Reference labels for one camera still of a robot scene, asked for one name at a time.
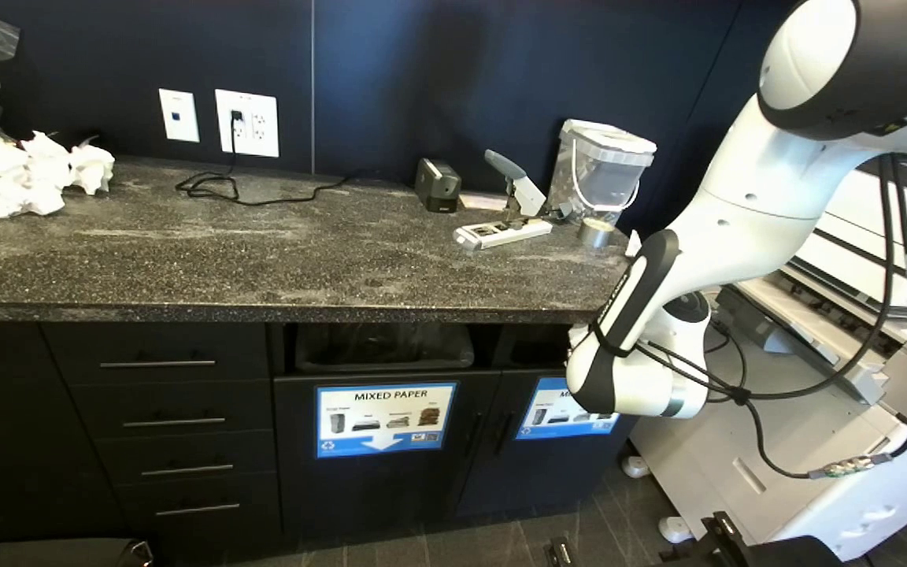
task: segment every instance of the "drawer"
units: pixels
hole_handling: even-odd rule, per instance
[[[270,427],[267,382],[72,387],[96,437]]]
[[[110,437],[96,448],[120,486],[273,471],[270,431]]]
[[[273,475],[127,486],[120,499],[133,530],[279,526]]]
[[[70,382],[267,378],[266,326],[47,323]]]

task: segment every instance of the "countertop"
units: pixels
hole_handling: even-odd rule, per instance
[[[241,209],[187,199],[191,169],[127,162],[110,194],[0,219],[0,321],[586,321],[625,269],[577,226],[467,252],[414,188],[340,184]],[[241,199],[311,180],[236,175]]]

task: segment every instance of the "wall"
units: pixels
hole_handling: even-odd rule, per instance
[[[7,126],[101,126],[115,150],[215,159],[159,141],[158,85],[279,97],[273,162],[409,180],[436,155],[491,175],[502,147],[551,180],[558,126],[607,120],[658,141],[632,222],[685,200],[753,94],[780,0],[0,0],[23,29]]]

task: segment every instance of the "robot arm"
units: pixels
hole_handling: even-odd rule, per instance
[[[573,396],[593,412],[697,416],[707,391],[656,363],[656,344],[704,365],[697,289],[780,268],[837,181],[890,150],[907,155],[907,0],[804,4],[685,210],[631,255],[599,318],[571,333]]]

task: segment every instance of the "wall outlet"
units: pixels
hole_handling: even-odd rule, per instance
[[[277,97],[215,89],[215,107],[228,155],[277,156]]]
[[[169,141],[200,141],[194,92],[158,89]]]

